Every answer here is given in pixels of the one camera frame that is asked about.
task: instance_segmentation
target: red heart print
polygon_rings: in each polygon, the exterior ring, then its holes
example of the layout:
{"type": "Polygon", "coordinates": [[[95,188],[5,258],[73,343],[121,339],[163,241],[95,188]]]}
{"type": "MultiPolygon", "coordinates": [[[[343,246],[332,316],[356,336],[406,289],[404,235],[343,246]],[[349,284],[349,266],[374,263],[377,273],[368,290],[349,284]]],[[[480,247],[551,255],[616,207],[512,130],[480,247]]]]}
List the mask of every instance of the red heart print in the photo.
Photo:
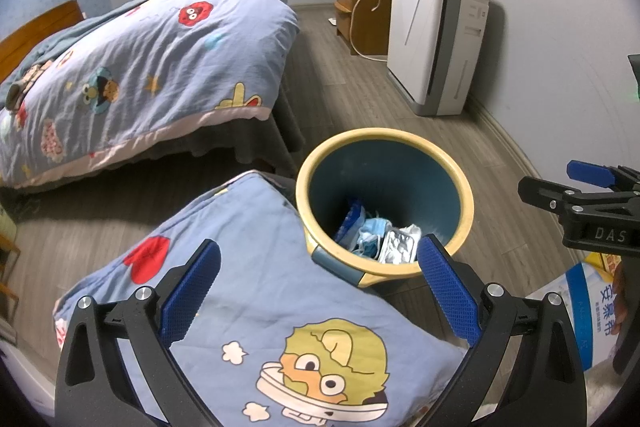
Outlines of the red heart print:
{"type": "Polygon", "coordinates": [[[161,235],[149,237],[124,258],[122,262],[131,266],[131,280],[135,284],[144,284],[160,271],[169,243],[170,240],[161,235]]]}

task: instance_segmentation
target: blue comforter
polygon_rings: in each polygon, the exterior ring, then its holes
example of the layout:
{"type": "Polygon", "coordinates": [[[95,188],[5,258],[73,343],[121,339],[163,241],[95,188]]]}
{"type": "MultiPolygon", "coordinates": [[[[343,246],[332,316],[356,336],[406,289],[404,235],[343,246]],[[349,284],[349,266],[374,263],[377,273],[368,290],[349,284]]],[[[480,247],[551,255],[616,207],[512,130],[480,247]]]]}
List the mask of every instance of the blue comforter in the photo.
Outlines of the blue comforter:
{"type": "Polygon", "coordinates": [[[0,112],[4,185],[128,160],[235,118],[269,118],[298,32],[281,0],[135,0],[38,45],[13,76],[54,60],[20,110],[0,112]]]}
{"type": "MultiPolygon", "coordinates": [[[[462,361],[461,349],[315,264],[295,208],[250,172],[203,194],[63,296],[58,343],[73,335],[82,296],[106,303],[155,287],[207,238],[220,246],[222,267],[171,352],[226,427],[398,427],[433,404],[462,361]]],[[[130,344],[120,347],[140,402],[162,418],[130,344]]]]}

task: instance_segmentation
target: bed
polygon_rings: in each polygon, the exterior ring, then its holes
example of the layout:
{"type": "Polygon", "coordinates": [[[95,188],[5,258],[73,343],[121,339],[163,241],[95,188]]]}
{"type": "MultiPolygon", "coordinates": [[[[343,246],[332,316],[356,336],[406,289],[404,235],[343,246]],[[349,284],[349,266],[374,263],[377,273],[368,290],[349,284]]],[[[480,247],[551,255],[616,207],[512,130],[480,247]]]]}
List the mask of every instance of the bed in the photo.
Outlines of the bed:
{"type": "Polygon", "coordinates": [[[280,80],[298,26],[284,1],[135,0],[90,20],[69,2],[28,23],[0,43],[0,79],[13,71],[2,185],[217,147],[294,174],[302,136],[280,80]]]}

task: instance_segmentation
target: pillow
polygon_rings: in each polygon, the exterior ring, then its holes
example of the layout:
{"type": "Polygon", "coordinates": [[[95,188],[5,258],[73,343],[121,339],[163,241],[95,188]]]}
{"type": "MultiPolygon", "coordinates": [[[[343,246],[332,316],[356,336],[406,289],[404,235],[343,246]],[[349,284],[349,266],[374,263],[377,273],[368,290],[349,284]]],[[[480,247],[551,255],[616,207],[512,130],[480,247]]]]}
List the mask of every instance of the pillow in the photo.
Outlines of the pillow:
{"type": "MultiPolygon", "coordinates": [[[[222,267],[171,352],[226,427],[398,427],[433,404],[462,361],[461,349],[315,264],[297,211],[255,172],[194,200],[78,283],[54,313],[58,338],[79,298],[118,301],[154,287],[207,237],[222,267]]],[[[164,418],[130,344],[120,349],[146,412],[164,418]]]]}

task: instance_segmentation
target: white air purifier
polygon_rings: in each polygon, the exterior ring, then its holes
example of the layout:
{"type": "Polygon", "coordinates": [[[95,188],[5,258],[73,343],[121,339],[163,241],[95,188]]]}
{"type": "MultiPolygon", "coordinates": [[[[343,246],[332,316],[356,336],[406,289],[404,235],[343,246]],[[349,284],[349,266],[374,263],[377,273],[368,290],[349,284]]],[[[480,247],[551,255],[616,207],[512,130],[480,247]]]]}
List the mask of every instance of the white air purifier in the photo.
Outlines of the white air purifier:
{"type": "Polygon", "coordinates": [[[392,0],[388,76],[419,116],[460,114],[489,0],[392,0]]]}

